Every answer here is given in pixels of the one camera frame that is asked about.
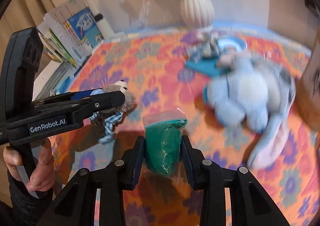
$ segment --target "white ribbed vase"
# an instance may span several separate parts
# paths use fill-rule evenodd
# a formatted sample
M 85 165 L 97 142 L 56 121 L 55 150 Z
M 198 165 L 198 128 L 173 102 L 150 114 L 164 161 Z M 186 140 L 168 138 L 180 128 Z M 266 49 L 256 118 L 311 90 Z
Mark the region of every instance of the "white ribbed vase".
M 181 0 L 180 14 L 185 24 L 192 29 L 211 26 L 215 16 L 210 0 Z

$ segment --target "human hand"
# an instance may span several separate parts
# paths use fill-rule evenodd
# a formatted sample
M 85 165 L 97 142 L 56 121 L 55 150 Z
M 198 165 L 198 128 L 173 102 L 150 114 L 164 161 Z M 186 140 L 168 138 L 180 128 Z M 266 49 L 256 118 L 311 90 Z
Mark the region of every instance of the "human hand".
M 3 158 L 12 177 L 18 181 L 22 181 L 17 169 L 18 165 L 22 165 L 22 158 L 18 151 L 7 146 L 4 149 Z M 28 191 L 45 192 L 53 186 L 55 182 L 53 161 L 51 143 L 49 139 L 46 138 L 39 152 L 39 160 L 36 169 L 33 171 L 30 181 L 27 184 Z

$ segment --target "green bag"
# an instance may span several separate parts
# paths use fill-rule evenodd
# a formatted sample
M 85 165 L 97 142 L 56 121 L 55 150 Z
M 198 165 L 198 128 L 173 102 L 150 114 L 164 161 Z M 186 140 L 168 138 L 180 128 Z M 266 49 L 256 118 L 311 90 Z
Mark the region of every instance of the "green bag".
M 153 173 L 172 176 L 180 159 L 182 128 L 187 124 L 181 110 L 144 117 L 146 129 L 145 162 Z

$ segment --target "floral tablecloth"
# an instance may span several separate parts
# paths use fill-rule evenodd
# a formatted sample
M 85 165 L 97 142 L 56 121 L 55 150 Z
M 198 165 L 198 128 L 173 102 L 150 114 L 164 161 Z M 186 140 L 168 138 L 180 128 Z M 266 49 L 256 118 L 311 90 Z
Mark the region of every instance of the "floral tablecloth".
M 309 56 L 297 44 L 266 40 L 244 33 L 237 35 L 248 48 L 280 62 L 298 79 Z M 70 91 L 105 87 L 118 80 L 128 82 L 137 107 L 116 128 L 116 141 L 98 144 L 101 135 L 85 121 L 81 129 L 52 138 L 55 170 L 60 186 L 82 167 L 104 168 L 133 147 L 143 135 L 144 115 L 181 107 L 188 118 L 186 132 L 194 148 L 221 167 L 237 169 L 245 162 L 257 136 L 242 127 L 223 128 L 214 112 L 203 104 L 201 93 L 208 78 L 184 68 L 186 48 L 194 33 L 161 34 L 130 41 L 101 44 L 88 60 Z M 279 206 L 290 224 L 306 226 L 319 209 L 319 164 L 316 134 L 302 123 L 293 105 L 289 114 L 290 136 L 276 162 L 252 171 Z M 129 226 L 199 224 L 202 192 L 192 191 L 183 180 L 178 185 L 162 177 L 140 178 L 137 188 L 124 192 L 125 218 Z M 231 222 L 227 202 L 227 225 Z M 95 219 L 99 219 L 99 200 Z

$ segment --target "black sleeve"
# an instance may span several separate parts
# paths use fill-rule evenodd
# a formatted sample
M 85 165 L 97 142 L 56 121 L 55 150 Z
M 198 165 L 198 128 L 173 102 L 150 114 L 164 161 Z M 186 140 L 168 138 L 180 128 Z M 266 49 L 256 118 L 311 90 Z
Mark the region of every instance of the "black sleeve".
M 8 172 L 13 219 L 18 226 L 34 226 L 52 202 L 52 188 L 44 199 L 31 196 L 24 184 Z

